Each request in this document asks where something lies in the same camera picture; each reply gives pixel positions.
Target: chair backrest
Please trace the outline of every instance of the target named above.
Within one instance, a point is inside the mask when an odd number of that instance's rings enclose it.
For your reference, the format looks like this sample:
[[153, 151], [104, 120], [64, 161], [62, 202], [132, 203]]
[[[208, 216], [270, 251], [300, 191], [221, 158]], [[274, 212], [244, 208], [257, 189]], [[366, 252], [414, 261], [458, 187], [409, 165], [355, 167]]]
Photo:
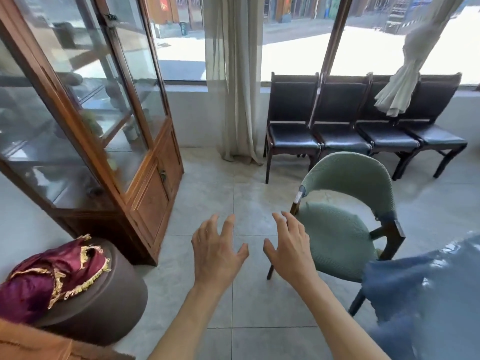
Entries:
[[334, 152], [316, 163], [301, 185], [304, 196], [318, 190], [341, 192], [369, 206], [381, 222], [397, 218], [392, 179], [384, 165], [372, 157], [351, 151]]
[[312, 115], [320, 75], [289, 76], [272, 72], [267, 124], [270, 121], [301, 121]]
[[379, 92], [383, 90], [385, 86], [387, 86], [387, 83], [390, 81], [390, 77], [391, 76], [386, 75], [373, 75], [365, 104], [362, 108], [360, 117], [358, 118], [359, 120], [389, 120], [385, 112], [382, 112], [375, 107], [375, 103], [377, 102], [377, 100], [375, 100], [375, 96], [377, 96]]
[[412, 95], [410, 106], [401, 120], [429, 120], [434, 123], [458, 89], [462, 74], [422, 75]]
[[310, 124], [356, 121], [365, 103], [371, 76], [371, 74], [366, 77], [322, 74], [320, 95]]

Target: green chair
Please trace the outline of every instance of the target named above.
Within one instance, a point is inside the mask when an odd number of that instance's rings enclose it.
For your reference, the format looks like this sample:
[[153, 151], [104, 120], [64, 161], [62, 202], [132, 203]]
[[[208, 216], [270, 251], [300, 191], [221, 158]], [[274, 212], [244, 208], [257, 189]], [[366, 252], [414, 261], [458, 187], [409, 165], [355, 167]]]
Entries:
[[[312, 191], [331, 190], [355, 197], [369, 206], [380, 227], [369, 232], [355, 214], [322, 202], [301, 199]], [[363, 268], [370, 260], [390, 260], [405, 240], [397, 220], [392, 179], [387, 169], [369, 156], [340, 151], [321, 159], [303, 178], [291, 214], [305, 226], [318, 271], [333, 277], [362, 282]], [[387, 238], [380, 255], [373, 241]], [[267, 279], [272, 277], [270, 267]], [[360, 290], [348, 312], [357, 313], [365, 297]]]

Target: forearm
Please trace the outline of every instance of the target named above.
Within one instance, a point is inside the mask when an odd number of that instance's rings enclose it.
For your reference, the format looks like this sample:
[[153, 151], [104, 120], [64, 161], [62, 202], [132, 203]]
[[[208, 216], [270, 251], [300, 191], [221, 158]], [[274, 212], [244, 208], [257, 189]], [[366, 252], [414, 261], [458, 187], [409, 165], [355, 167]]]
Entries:
[[222, 292], [194, 285], [148, 360], [192, 360]]
[[313, 314], [335, 360], [389, 360], [318, 275], [302, 280], [295, 289]]

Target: white curtain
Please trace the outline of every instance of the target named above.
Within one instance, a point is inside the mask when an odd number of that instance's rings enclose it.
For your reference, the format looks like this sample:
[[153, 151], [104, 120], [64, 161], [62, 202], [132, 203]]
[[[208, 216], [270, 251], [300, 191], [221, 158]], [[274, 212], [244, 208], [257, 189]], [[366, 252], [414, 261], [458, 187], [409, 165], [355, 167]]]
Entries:
[[256, 154], [264, 0], [203, 0], [208, 112], [223, 159]]
[[410, 98], [420, 76], [420, 69], [440, 39], [450, 16], [463, 0], [432, 0], [417, 28], [408, 33], [403, 46], [403, 66], [376, 96], [375, 106], [396, 117], [409, 107]]

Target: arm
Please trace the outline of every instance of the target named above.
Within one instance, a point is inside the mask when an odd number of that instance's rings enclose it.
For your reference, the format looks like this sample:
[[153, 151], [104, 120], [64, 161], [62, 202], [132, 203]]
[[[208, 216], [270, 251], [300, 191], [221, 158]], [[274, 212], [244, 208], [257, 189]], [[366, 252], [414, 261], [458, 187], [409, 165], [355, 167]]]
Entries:
[[220, 298], [249, 255], [247, 244], [243, 244], [238, 253], [232, 250], [235, 216], [230, 215], [225, 220], [220, 235], [217, 232], [218, 218], [213, 215], [203, 222], [191, 239], [195, 283], [148, 360], [191, 360], [195, 357]]
[[305, 227], [291, 213], [273, 217], [278, 248], [265, 239], [263, 251], [278, 274], [298, 292], [320, 327], [335, 360], [389, 360], [390, 358], [347, 313], [328, 285], [318, 276]]

